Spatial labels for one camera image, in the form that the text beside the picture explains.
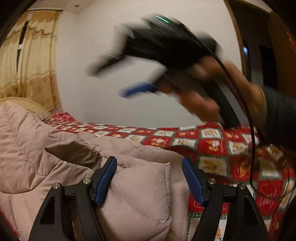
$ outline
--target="jacket sleeve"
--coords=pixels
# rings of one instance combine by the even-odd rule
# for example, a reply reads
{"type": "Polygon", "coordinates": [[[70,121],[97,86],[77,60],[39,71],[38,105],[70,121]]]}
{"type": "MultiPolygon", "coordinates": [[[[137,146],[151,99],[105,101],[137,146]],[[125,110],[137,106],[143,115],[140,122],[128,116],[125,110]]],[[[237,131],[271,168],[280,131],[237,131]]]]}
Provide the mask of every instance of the jacket sleeve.
{"type": "Polygon", "coordinates": [[[296,151],[296,100],[270,87],[262,87],[267,118],[260,134],[262,144],[282,145],[296,151]]]}

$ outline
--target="human hand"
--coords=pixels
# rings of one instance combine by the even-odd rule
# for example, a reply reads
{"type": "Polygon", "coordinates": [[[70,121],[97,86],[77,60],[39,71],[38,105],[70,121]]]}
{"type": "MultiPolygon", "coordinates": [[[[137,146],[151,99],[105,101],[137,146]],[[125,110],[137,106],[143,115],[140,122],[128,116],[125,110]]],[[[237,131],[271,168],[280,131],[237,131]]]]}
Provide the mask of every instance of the human hand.
{"type": "MultiPolygon", "coordinates": [[[[245,76],[232,62],[225,62],[224,65],[233,77],[238,89],[245,99],[254,124],[261,125],[259,122],[265,106],[265,97],[261,92],[260,87],[256,84],[248,82],[245,76]]],[[[232,86],[229,78],[213,57],[204,57],[189,71],[192,76],[198,78],[199,81],[207,81],[217,77],[223,78],[227,85],[230,86],[244,111],[237,92],[232,86]]],[[[220,108],[213,99],[203,98],[195,91],[176,90],[169,83],[160,83],[158,88],[166,94],[174,93],[179,99],[181,105],[183,105],[189,112],[197,115],[202,121],[218,121],[220,108]]]]}

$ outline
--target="curtain rod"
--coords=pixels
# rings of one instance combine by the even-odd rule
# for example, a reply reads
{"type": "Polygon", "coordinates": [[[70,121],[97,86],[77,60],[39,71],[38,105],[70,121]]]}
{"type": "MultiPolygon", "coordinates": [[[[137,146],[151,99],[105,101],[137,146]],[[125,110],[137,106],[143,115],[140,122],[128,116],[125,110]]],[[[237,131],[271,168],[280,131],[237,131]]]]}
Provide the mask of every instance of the curtain rod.
{"type": "Polygon", "coordinates": [[[43,11],[43,10],[48,10],[48,11],[59,11],[59,12],[62,12],[62,11],[63,11],[63,10],[61,10],[61,9],[34,9],[34,10],[27,10],[27,12],[43,11]]]}

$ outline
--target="red checkered bedspread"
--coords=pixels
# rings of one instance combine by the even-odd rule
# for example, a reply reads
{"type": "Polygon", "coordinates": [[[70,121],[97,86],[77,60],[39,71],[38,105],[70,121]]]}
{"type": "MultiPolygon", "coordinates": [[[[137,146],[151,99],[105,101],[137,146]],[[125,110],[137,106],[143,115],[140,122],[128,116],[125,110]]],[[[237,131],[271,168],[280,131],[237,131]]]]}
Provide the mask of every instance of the red checkered bedspread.
{"type": "MultiPolygon", "coordinates": [[[[179,128],[137,128],[113,126],[107,124],[81,123],[73,121],[50,121],[48,124],[61,131],[79,133],[86,131],[98,137],[112,136],[137,141],[143,145],[152,145],[173,150],[183,156],[189,156],[198,168],[209,173],[224,184],[236,186],[245,183],[252,193],[263,216],[271,240],[276,240],[281,226],[284,210],[291,198],[295,185],[295,171],[289,158],[274,146],[257,148],[254,173],[254,186],[265,195],[280,196],[288,193],[281,200],[263,198],[250,187],[250,164],[248,154],[251,136],[249,127],[223,130],[217,123],[202,126],[179,128]]],[[[188,240],[196,229],[203,208],[190,195],[188,213],[188,240]]],[[[228,213],[228,205],[223,205],[216,240],[223,237],[228,213]]]]}

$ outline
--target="green led light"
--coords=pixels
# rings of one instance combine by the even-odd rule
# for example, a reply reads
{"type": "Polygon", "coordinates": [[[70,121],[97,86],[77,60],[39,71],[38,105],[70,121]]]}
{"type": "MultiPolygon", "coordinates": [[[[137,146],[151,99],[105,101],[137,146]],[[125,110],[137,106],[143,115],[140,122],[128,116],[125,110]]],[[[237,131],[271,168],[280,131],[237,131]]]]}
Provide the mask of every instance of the green led light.
{"type": "Polygon", "coordinates": [[[161,18],[160,16],[156,16],[157,18],[160,18],[161,20],[165,21],[166,23],[170,23],[169,21],[165,20],[164,18],[161,18]]]}

